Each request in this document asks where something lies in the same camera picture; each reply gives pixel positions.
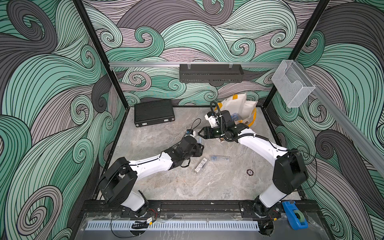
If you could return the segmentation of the white canvas bag yellow handles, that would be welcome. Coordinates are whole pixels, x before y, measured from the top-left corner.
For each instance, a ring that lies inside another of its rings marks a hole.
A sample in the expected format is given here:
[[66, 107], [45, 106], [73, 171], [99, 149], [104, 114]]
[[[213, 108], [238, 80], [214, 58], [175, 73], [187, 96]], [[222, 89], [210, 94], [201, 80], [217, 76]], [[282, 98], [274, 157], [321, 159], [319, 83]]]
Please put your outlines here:
[[219, 103], [221, 111], [229, 111], [230, 115], [237, 113], [240, 117], [236, 124], [243, 123], [251, 127], [257, 117], [257, 102], [248, 101], [246, 94], [235, 94]]

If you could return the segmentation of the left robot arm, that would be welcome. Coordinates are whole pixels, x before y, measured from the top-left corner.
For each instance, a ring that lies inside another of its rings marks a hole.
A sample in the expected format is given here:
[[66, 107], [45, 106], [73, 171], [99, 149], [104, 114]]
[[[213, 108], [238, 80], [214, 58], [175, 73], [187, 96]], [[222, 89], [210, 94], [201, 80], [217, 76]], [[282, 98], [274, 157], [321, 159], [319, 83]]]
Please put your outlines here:
[[191, 158], [201, 157], [204, 146], [192, 136], [162, 151], [160, 154], [137, 161], [125, 157], [117, 159], [100, 177], [99, 190], [109, 207], [123, 206], [139, 215], [148, 209], [148, 201], [141, 191], [133, 191], [137, 181], [153, 174], [183, 167]]

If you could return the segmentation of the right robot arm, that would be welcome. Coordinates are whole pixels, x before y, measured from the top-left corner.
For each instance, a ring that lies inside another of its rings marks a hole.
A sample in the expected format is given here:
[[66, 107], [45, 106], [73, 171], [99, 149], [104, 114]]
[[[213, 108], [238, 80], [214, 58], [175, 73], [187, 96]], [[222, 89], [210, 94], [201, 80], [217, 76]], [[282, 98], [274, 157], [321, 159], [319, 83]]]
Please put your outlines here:
[[235, 123], [229, 111], [205, 115], [208, 127], [198, 135], [204, 139], [223, 139], [228, 143], [239, 143], [266, 159], [274, 168], [272, 184], [256, 197], [254, 209], [258, 216], [266, 216], [271, 208], [297, 190], [309, 177], [303, 154], [298, 150], [288, 150], [258, 135], [249, 126]]

